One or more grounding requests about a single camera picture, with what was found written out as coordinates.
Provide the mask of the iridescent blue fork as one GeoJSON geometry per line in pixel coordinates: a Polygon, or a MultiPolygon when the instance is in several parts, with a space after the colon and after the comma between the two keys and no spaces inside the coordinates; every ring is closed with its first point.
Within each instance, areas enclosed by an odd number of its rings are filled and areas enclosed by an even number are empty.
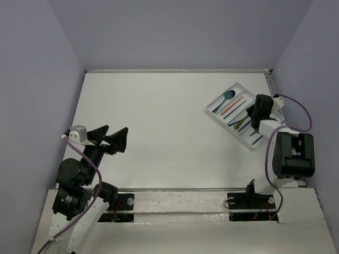
{"type": "Polygon", "coordinates": [[[243,129],[245,129],[250,123],[251,123],[251,120],[248,121],[246,124],[242,125],[242,126],[240,127],[240,129],[238,130],[238,132],[240,132],[240,131],[242,131],[243,129]]]}

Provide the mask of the orange chopstick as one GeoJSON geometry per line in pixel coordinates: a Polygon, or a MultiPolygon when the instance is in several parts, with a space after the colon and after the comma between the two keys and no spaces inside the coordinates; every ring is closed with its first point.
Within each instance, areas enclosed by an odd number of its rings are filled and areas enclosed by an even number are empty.
{"type": "Polygon", "coordinates": [[[240,97],[237,101],[231,104],[227,109],[225,109],[222,113],[221,116],[223,116],[226,112],[228,112],[233,106],[235,106],[239,101],[241,101],[244,97],[240,97]]]}

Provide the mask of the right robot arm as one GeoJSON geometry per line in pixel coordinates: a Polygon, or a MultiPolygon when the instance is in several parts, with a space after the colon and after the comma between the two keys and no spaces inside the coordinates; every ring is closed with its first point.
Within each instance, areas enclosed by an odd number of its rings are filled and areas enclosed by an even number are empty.
{"type": "Polygon", "coordinates": [[[258,94],[246,112],[256,133],[268,139],[264,175],[250,181],[244,194],[249,207],[257,207],[268,201],[274,192],[294,180],[310,178],[316,171],[313,127],[307,113],[309,127],[298,129],[275,120],[271,114],[281,109],[287,96],[258,94]]]}

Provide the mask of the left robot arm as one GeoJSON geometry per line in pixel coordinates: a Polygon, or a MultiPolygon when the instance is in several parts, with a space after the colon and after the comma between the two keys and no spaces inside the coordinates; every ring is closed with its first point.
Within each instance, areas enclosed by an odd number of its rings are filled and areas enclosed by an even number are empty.
{"type": "Polygon", "coordinates": [[[81,159],[67,158],[59,164],[49,239],[39,253],[81,253],[106,211],[121,219],[117,211],[127,199],[119,195],[117,187],[102,180],[99,165],[104,155],[125,152],[128,128],[112,135],[107,134],[108,129],[104,125],[87,131],[83,125],[74,125],[61,136],[81,159]]]}

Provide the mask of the dark blue knife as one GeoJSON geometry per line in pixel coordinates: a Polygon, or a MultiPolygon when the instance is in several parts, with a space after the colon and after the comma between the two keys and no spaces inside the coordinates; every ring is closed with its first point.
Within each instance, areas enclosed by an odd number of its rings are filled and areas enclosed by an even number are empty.
{"type": "Polygon", "coordinates": [[[261,143],[263,138],[264,138],[264,136],[263,136],[263,135],[260,135],[260,136],[252,143],[252,146],[256,145],[257,143],[261,143]]]}

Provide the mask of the teal plastic spoon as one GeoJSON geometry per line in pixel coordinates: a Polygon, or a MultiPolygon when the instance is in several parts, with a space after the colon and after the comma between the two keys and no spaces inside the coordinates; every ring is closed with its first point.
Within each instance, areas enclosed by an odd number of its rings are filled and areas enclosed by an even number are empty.
{"type": "Polygon", "coordinates": [[[227,100],[229,100],[229,99],[231,99],[231,98],[233,98],[232,97],[232,94],[230,93],[230,91],[228,91],[228,92],[226,92],[226,93],[224,93],[224,99],[223,99],[223,101],[212,111],[213,113],[216,113],[220,108],[221,108],[221,106],[222,106],[222,104],[225,102],[225,101],[227,101],[227,100]]]}

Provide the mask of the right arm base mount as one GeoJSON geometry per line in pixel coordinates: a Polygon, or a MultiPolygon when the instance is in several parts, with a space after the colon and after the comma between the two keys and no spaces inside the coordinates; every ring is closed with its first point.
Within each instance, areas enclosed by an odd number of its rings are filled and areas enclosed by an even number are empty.
{"type": "Polygon", "coordinates": [[[273,217],[276,205],[272,195],[249,197],[245,192],[227,193],[223,203],[229,211],[230,222],[277,221],[273,217]]]}

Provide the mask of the gold ornate fork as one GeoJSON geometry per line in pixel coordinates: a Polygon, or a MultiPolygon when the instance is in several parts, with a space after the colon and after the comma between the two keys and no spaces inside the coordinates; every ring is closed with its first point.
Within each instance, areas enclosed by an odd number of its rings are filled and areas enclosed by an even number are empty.
{"type": "Polygon", "coordinates": [[[239,120],[235,125],[234,125],[234,129],[235,130],[238,130],[242,124],[247,120],[247,119],[250,119],[250,117],[247,115],[245,116],[243,119],[239,120]]]}

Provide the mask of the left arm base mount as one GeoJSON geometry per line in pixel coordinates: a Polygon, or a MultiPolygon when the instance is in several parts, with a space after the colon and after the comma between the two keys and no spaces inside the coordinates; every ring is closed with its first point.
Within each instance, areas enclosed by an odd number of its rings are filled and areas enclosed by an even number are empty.
{"type": "Polygon", "coordinates": [[[118,201],[114,207],[109,207],[98,222],[100,223],[129,223],[134,221],[134,193],[119,193],[118,201]]]}

